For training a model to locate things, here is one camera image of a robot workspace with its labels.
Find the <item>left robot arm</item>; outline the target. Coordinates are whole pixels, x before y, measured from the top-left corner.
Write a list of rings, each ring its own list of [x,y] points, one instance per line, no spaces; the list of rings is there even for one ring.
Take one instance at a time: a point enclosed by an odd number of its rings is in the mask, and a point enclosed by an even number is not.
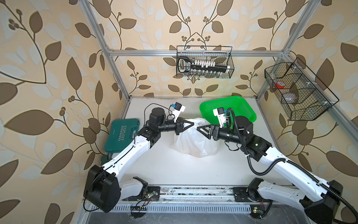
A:
[[[169,119],[160,107],[152,109],[148,121],[139,130],[134,140],[116,157],[102,166],[94,165],[88,172],[84,188],[84,201],[108,213],[120,200],[131,197],[148,198],[148,183],[139,177],[121,182],[122,177],[134,162],[160,139],[162,132],[174,131],[176,135],[191,128],[194,123],[180,117],[185,106],[176,103],[171,106]]]

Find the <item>printed white plastic bag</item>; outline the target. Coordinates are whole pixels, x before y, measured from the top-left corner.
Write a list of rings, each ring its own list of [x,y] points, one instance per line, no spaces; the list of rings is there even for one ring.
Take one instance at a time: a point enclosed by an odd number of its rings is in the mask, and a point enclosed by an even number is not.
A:
[[[188,119],[188,121],[193,122],[194,125],[180,135],[175,135],[170,148],[197,158],[216,155],[219,150],[219,142],[209,140],[197,131],[197,127],[210,123],[204,118]]]

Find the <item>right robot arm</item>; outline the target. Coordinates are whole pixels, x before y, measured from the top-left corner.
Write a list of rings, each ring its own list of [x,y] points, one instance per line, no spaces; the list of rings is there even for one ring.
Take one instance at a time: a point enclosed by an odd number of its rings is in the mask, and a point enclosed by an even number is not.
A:
[[[276,147],[253,133],[253,123],[246,117],[237,116],[233,127],[205,125],[197,131],[208,139],[238,143],[248,159],[254,159],[268,168],[256,171],[256,178],[247,187],[248,197],[252,201],[259,199],[284,203],[305,214],[317,224],[332,224],[341,203],[343,187],[336,181],[319,178],[284,156]],[[262,179],[270,171],[276,171],[290,181],[295,188],[288,188]]]

